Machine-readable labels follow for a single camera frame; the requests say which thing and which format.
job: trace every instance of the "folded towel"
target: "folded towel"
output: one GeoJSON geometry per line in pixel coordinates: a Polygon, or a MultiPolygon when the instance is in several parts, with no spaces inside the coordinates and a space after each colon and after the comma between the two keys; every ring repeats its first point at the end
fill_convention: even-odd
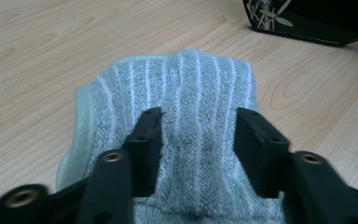
{"type": "Polygon", "coordinates": [[[136,223],[284,222],[282,197],[257,197],[233,151],[237,107],[257,110],[252,67],[198,50],[125,58],[77,89],[57,189],[90,175],[98,155],[120,148],[155,106],[163,112],[158,183],[151,197],[134,198],[136,223]]]}

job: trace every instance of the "light blue towel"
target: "light blue towel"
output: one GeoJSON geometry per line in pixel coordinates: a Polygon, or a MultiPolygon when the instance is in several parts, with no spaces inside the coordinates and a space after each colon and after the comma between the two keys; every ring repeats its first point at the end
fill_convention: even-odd
{"type": "Polygon", "coordinates": [[[257,110],[249,63],[198,50],[119,60],[76,91],[76,131],[57,189],[120,148],[141,113],[160,106],[157,189],[134,199],[136,223],[282,223],[282,197],[257,197],[233,151],[237,107],[257,110]]]}

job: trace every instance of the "wooden surface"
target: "wooden surface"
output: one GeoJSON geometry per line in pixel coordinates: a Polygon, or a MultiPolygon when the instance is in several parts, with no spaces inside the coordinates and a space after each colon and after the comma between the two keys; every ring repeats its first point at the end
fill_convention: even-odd
{"type": "Polygon", "coordinates": [[[0,0],[0,196],[55,175],[74,90],[115,60],[202,49],[249,61],[261,113],[358,188],[358,43],[331,48],[249,29],[241,0],[0,0]]]}

